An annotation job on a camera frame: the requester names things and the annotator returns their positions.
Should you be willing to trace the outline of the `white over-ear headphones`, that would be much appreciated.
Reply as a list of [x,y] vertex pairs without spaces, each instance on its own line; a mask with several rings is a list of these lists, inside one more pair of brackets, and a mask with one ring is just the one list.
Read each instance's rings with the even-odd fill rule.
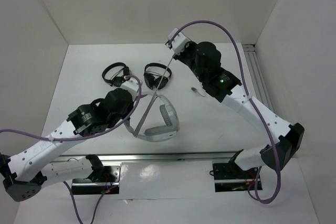
[[145,129],[143,134],[135,133],[135,130],[130,124],[130,119],[128,119],[124,126],[129,133],[140,140],[146,142],[157,143],[164,142],[173,138],[177,132],[180,130],[180,121],[177,115],[177,111],[171,101],[164,95],[157,94],[154,100],[159,99],[161,104],[159,106],[160,114],[162,119],[159,123],[164,123],[161,125],[156,125]]

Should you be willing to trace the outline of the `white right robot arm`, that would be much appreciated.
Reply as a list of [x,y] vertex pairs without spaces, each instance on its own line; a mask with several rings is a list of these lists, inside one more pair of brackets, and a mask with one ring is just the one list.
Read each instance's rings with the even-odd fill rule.
[[173,41],[171,48],[174,59],[191,69],[209,96],[233,109],[270,139],[269,145],[238,151],[230,160],[230,174],[240,178],[247,170],[262,166],[281,171],[300,148],[304,127],[290,124],[250,95],[242,78],[221,67],[221,53],[213,43],[187,39]]

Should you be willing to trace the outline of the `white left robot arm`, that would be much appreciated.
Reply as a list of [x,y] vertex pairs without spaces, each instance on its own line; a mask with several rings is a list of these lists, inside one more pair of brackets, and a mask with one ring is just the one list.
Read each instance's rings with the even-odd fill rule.
[[128,119],[134,98],[124,89],[115,89],[90,104],[79,106],[61,125],[46,137],[19,154],[1,155],[1,174],[8,195],[16,202],[28,200],[41,189],[83,178],[99,181],[106,172],[95,154],[83,158],[55,163],[54,160],[70,148],[85,140],[104,135]]

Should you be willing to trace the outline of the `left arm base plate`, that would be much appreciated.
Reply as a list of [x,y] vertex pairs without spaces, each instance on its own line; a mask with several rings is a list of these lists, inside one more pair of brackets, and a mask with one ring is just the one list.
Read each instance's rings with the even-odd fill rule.
[[120,190],[120,173],[121,165],[112,163],[104,167],[99,178],[73,179],[70,188],[74,195],[117,195]]

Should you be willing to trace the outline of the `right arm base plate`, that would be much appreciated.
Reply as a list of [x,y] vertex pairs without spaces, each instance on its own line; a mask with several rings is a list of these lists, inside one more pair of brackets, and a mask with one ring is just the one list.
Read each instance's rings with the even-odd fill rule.
[[214,179],[215,191],[234,192],[253,190],[256,182],[257,168],[247,171],[236,168],[229,163],[214,163],[209,174]]

